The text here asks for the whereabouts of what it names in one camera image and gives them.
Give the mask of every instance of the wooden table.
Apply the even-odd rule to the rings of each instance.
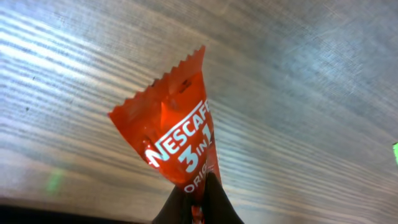
[[[398,223],[398,2],[1,1],[0,203],[152,220],[172,184],[106,113],[206,45],[246,223]]]

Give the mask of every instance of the plastic wrapper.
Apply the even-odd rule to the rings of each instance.
[[[205,47],[109,113],[141,158],[200,204],[207,172],[221,181],[201,66]],[[197,208],[192,208],[198,215]]]

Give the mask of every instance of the fingers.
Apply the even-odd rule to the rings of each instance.
[[[206,224],[213,223],[243,223],[229,202],[227,195],[216,175],[207,175],[205,197],[203,199],[203,213]]]
[[[190,208],[191,200],[189,197],[182,190],[174,187],[163,208],[152,223],[190,224],[192,221]]]

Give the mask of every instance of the wood grain surface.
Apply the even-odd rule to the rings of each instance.
[[[398,223],[398,2],[1,1],[0,203],[148,222],[172,184],[106,113],[206,45],[246,223]]]

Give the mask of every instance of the table surface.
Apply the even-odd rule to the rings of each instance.
[[[0,203],[148,222],[172,184],[107,117],[206,45],[246,223],[398,223],[398,2],[1,1]]]

